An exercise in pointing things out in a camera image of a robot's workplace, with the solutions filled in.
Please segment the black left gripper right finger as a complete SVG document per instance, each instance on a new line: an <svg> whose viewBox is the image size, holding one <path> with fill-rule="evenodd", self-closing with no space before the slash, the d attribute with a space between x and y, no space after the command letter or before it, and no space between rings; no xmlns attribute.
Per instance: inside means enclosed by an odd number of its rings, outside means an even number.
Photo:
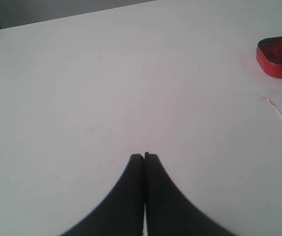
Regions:
<svg viewBox="0 0 282 236"><path fill-rule="evenodd" d="M145 153L145 206L149 236L232 236L196 208L173 183L158 155Z"/></svg>

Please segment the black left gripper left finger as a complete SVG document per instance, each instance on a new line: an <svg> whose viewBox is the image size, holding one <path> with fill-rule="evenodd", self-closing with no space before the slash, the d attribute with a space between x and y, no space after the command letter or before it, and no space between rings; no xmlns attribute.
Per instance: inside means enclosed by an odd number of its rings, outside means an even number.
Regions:
<svg viewBox="0 0 282 236"><path fill-rule="evenodd" d="M144 221L144 158L130 156L105 199L65 236L141 236Z"/></svg>

